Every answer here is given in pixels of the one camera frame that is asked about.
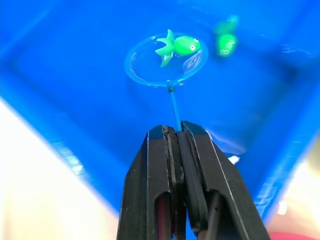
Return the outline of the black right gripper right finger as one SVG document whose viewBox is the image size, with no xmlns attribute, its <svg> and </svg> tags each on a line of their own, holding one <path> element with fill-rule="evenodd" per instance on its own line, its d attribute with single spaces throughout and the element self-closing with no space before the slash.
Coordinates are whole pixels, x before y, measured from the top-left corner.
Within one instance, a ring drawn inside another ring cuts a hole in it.
<svg viewBox="0 0 320 240">
<path fill-rule="evenodd" d="M 244 180 L 200 125 L 177 132 L 191 229 L 198 240 L 268 240 Z"/>
</svg>

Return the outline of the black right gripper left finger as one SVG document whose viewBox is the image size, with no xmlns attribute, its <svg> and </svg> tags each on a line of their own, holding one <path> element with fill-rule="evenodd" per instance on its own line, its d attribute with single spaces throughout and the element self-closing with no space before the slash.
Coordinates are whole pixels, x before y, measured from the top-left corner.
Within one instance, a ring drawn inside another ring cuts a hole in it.
<svg viewBox="0 0 320 240">
<path fill-rule="evenodd" d="M 126 176 L 119 240 L 186 239 L 186 184 L 174 128 L 147 132 Z"/>
</svg>

